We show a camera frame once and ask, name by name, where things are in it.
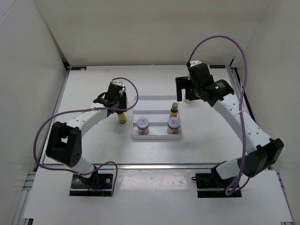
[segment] white table surface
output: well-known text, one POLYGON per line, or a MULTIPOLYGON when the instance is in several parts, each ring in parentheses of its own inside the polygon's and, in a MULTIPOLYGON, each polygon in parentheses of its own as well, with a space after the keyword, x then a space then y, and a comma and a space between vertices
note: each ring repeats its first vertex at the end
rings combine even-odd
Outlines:
MULTIPOLYGON (((230 83, 227 69, 210 69, 214 80, 230 83)), ((97 66, 84 71, 70 71, 59 112, 88 108, 97 96, 107 91, 115 77, 126 77, 140 95, 176 95, 175 77, 186 76, 185 65, 167 66, 97 66)), ((135 91, 126 85, 128 106, 135 91)), ((118 164, 218 163, 241 156, 242 144, 223 117, 201 100, 188 105, 180 102, 184 127, 180 140, 142 141, 131 137, 132 110, 127 122, 120 124, 115 114, 95 125, 82 139, 82 155, 91 163, 115 161, 118 164)), ((74 114, 60 116, 67 121, 74 114)), ((57 164, 45 157, 45 164, 57 164)))
POLYGON ((241 198, 197 198, 194 170, 120 170, 113 197, 69 196, 72 175, 38 169, 24 213, 34 225, 280 225, 292 218, 275 171, 241 198))

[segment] bottle cap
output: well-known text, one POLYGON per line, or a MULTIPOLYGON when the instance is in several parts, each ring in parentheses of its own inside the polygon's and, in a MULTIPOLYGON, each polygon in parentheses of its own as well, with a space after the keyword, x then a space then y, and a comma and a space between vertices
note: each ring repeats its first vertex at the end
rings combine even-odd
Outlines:
POLYGON ((141 130, 144 130, 144 129, 147 129, 147 127, 149 126, 149 121, 147 118, 141 117, 137 120, 136 124, 137 124, 138 128, 140 128, 141 130))
POLYGON ((180 119, 177 117, 171 117, 169 119, 168 126, 172 129, 177 129, 180 126, 180 119))
POLYGON ((177 108, 178 108, 178 103, 177 103, 177 102, 174 102, 174 103, 172 104, 172 109, 173 109, 173 110, 177 110, 177 108))

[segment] yellow bottle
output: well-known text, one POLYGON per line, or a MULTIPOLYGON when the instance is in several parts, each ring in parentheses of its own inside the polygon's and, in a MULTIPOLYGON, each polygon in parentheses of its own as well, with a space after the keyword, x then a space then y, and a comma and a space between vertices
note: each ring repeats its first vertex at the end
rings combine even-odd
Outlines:
POLYGON ((117 114, 117 115, 118 115, 118 120, 119 120, 120 123, 125 123, 126 122, 125 113, 117 114))
POLYGON ((174 102, 174 103, 172 104, 170 117, 177 117, 177 114, 178 114, 178 103, 177 103, 177 102, 174 102))

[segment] white wall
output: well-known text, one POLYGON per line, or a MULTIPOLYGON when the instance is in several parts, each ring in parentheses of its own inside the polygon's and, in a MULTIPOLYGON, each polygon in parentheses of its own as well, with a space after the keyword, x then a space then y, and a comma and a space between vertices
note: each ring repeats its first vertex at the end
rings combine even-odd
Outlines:
MULTIPOLYGON (((270 0, 34 0, 71 65, 184 64, 211 35, 246 47, 270 0)), ((195 54, 230 63, 235 46, 211 40, 195 54)))
MULTIPOLYGON (((273 1, 246 50, 246 93, 258 124, 285 144, 276 168, 296 224, 300 224, 299 9, 299 0, 273 1)), ((238 71, 244 74, 242 63, 238 71)))
POLYGON ((34 168, 35 133, 53 113, 66 71, 33 1, 0 5, 0 223, 10 225, 34 168))

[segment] jar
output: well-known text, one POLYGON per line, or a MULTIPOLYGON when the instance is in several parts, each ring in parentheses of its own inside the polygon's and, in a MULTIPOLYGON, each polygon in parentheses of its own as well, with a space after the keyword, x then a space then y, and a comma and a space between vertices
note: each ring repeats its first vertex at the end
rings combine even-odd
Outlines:
POLYGON ((177 135, 179 133, 180 119, 177 117, 171 117, 168 121, 167 132, 170 135, 177 135))
POLYGON ((149 133, 149 121, 145 117, 141 117, 136 122, 137 131, 141 135, 147 135, 149 133))

